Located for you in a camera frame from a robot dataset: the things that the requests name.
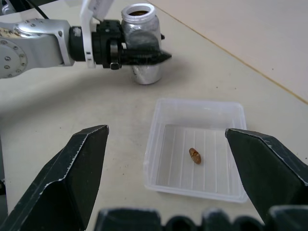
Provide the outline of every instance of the clear plastic container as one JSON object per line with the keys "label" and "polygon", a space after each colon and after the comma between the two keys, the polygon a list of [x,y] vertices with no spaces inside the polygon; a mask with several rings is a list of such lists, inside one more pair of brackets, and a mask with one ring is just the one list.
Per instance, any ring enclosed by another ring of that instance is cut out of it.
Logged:
{"label": "clear plastic container", "polygon": [[[239,103],[158,100],[143,163],[145,187],[245,202],[248,197],[225,138],[226,128],[246,129]],[[193,162],[190,148],[200,153],[201,164]]]}

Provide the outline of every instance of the white table surface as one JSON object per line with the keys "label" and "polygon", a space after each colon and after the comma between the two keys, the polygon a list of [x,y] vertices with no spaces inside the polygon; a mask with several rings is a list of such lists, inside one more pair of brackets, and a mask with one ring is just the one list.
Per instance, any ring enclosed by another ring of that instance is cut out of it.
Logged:
{"label": "white table surface", "polygon": [[[107,18],[133,0],[116,0]],[[80,6],[57,1],[42,7],[50,18],[79,25]],[[156,100],[184,98],[234,101],[243,105],[247,127],[270,134],[301,160],[307,160],[308,107],[188,27],[158,11],[163,49],[173,58],[162,65],[163,78],[150,86],[130,80],[130,69],[111,71],[84,63],[73,67],[30,70],[0,81],[0,134],[11,211],[40,169],[83,128],[108,124],[103,174],[88,230],[106,207],[150,207],[162,221],[184,214],[200,222],[210,207],[231,218],[259,218],[251,202],[244,204],[191,198],[145,189],[142,164]],[[0,17],[17,22],[20,14]]]}
{"label": "white table surface", "polygon": [[149,1],[308,104],[308,1]]}

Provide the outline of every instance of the brown seed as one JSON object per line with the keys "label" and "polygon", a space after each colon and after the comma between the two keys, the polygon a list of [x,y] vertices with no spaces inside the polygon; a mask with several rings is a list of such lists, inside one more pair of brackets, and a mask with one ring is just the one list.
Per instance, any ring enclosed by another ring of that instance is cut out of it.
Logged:
{"label": "brown seed", "polygon": [[194,148],[191,148],[189,150],[189,155],[191,155],[192,160],[196,163],[196,164],[200,164],[201,163],[201,156],[200,154],[197,152],[197,150],[195,150]]}

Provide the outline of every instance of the white bracket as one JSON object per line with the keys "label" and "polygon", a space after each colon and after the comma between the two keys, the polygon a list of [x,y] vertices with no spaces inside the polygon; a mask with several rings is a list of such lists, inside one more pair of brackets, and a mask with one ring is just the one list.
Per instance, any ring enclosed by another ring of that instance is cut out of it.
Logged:
{"label": "white bracket", "polygon": [[95,32],[96,30],[93,18],[102,22],[112,3],[113,0],[83,0],[82,2],[80,22],[83,48],[88,68],[95,68],[96,66],[92,50],[92,32]]}

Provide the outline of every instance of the silver metal can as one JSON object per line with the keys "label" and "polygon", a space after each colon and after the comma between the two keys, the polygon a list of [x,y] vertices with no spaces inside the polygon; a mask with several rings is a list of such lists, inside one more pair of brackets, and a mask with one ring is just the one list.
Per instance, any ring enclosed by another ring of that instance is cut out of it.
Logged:
{"label": "silver metal can", "polygon": [[[122,10],[122,29],[128,49],[160,50],[161,34],[159,20],[153,5],[139,3]],[[151,84],[161,79],[160,66],[133,66],[133,80]]]}

